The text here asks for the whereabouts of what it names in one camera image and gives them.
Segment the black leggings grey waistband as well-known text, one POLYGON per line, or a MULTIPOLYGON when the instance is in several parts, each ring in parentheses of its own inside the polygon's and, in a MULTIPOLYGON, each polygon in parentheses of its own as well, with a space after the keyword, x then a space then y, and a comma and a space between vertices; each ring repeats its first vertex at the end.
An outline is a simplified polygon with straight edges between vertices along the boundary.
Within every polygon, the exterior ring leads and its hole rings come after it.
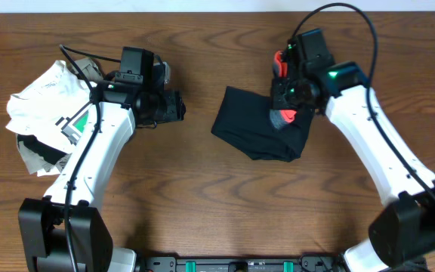
POLYGON ((211 133, 253 160, 291 162, 301 157, 314 113, 273 110, 271 99, 226 87, 211 133))

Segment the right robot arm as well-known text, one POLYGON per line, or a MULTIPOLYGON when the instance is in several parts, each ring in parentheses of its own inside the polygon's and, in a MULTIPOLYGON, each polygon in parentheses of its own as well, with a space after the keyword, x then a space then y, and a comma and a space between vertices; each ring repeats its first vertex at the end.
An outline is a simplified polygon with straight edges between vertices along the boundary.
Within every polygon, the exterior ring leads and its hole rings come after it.
POLYGON ((381 203, 367 238, 347 249, 345 271, 417 268, 435 251, 435 174, 408 148, 354 63, 273 64, 272 117, 281 126, 305 110, 335 125, 369 172, 381 203))

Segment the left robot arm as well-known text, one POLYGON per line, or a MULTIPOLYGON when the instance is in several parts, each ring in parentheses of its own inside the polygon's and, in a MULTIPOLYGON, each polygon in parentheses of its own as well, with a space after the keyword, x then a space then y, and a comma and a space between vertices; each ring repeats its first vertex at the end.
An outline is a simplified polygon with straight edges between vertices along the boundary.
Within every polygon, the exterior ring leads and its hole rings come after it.
POLYGON ((57 180, 18 212, 30 271, 139 271, 137 253, 113 245, 100 211, 110 175, 136 128, 181 121, 179 91, 162 84, 102 81, 91 90, 88 121, 57 180))

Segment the white printed t-shirt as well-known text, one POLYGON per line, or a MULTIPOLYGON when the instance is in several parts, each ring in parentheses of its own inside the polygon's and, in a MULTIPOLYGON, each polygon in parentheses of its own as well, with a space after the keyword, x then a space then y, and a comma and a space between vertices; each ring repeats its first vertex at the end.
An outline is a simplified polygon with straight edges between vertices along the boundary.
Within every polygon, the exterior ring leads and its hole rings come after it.
POLYGON ((65 61, 57 60, 33 83, 11 95, 7 104, 11 120, 6 129, 34 135, 43 144, 72 153, 85 126, 81 124, 69 134, 63 127, 85 114, 89 106, 88 86, 68 70, 65 61))

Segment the black garment under shirt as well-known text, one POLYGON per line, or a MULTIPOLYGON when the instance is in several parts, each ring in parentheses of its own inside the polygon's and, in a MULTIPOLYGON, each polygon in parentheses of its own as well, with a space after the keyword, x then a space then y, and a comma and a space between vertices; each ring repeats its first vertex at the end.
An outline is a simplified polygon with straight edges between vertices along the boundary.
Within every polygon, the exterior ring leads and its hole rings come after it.
POLYGON ((55 165, 60 159, 62 159, 66 153, 50 147, 40 142, 34 135, 17 135, 17 142, 22 142, 23 145, 38 154, 44 161, 55 165))

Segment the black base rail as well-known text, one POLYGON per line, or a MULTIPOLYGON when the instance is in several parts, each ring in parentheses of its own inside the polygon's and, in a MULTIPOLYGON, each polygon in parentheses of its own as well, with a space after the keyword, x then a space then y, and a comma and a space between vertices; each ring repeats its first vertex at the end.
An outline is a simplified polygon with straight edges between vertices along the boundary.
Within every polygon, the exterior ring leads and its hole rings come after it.
POLYGON ((134 272, 347 272, 339 255, 308 254, 297 258, 175 258, 137 261, 134 272))

